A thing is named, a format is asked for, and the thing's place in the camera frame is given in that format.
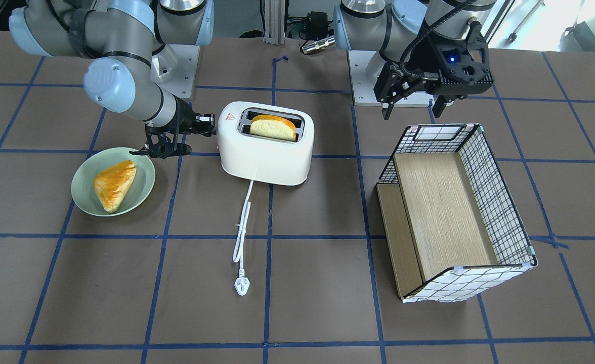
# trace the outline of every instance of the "bread in toaster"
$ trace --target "bread in toaster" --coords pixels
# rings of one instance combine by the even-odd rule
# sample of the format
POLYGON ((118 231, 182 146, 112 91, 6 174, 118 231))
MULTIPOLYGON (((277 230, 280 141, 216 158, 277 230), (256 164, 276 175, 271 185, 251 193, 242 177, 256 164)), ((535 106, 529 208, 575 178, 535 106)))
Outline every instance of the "bread in toaster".
POLYGON ((136 178, 136 165, 133 161, 122 161, 97 173, 93 179, 93 189, 106 212, 116 212, 136 178))
POLYGON ((250 123, 250 133, 266 138, 295 141, 295 124, 275 115, 258 115, 250 123))

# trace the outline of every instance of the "green plate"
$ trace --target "green plate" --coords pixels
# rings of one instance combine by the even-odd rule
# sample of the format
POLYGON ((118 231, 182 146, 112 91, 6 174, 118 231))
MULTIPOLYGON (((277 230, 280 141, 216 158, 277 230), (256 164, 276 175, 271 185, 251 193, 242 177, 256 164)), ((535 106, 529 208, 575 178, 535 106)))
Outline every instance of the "green plate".
POLYGON ((80 210, 94 216, 117 216, 125 214, 143 203, 151 193, 156 179, 154 164, 146 155, 131 155, 131 148, 111 148, 103 150, 87 159, 77 169, 70 186, 70 193, 73 201, 80 210), (121 161, 131 160, 136 164, 136 178, 129 192, 124 197, 120 208, 110 214, 105 211, 93 189, 93 179, 97 173, 108 167, 114 166, 121 161))

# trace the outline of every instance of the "white cable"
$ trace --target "white cable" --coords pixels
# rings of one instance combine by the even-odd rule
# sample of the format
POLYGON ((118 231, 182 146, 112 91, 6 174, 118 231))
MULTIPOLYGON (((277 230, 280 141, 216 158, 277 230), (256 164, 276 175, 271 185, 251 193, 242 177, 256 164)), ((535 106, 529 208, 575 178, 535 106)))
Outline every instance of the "white cable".
POLYGON ((253 189, 253 180, 250 180, 248 185, 248 192, 246 193, 246 200, 241 209, 241 218, 239 219, 239 232, 237 233, 237 242, 235 243, 235 251, 232 253, 232 261, 239 262, 239 277, 235 281, 235 290, 240 296, 246 295, 250 287, 250 281, 246 278, 246 271, 244 270, 244 240, 246 239, 246 225, 248 223, 248 214, 250 213, 250 193, 253 189))

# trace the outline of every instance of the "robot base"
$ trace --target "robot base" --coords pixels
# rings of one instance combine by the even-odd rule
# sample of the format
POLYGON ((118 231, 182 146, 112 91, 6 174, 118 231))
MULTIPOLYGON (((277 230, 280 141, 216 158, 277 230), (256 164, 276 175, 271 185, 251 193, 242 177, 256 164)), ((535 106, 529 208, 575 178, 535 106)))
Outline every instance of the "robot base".
MULTIPOLYGON (((381 106, 374 96, 376 78, 367 76, 367 65, 376 51, 348 51, 349 73, 354 91, 354 104, 360 106, 381 106)), ((401 99, 396 108, 427 108, 433 97, 425 92, 415 92, 406 99, 401 99)))
POLYGON ((151 67, 151 80, 161 88, 171 92, 184 101, 192 99, 194 90, 194 79, 196 78, 196 67, 198 65, 199 47, 184 44, 168 44, 174 55, 159 56, 168 57, 167 60, 161 60, 161 65, 171 65, 169 69, 157 71, 154 64, 151 67))

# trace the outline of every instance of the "wooden panel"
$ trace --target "wooden panel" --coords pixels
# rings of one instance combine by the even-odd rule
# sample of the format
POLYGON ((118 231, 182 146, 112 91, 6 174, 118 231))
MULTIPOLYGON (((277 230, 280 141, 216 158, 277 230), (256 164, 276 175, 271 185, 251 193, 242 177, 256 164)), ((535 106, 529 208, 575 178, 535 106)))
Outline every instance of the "wooden panel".
POLYGON ((383 213, 385 233, 388 237, 392 268, 397 281, 397 292, 399 297, 404 297, 417 289, 423 280, 412 241, 406 208, 401 198, 401 188, 397 184, 378 184, 376 191, 381 213, 383 213))
POLYGON ((455 265, 497 264, 459 154, 394 160, 424 280, 455 265))

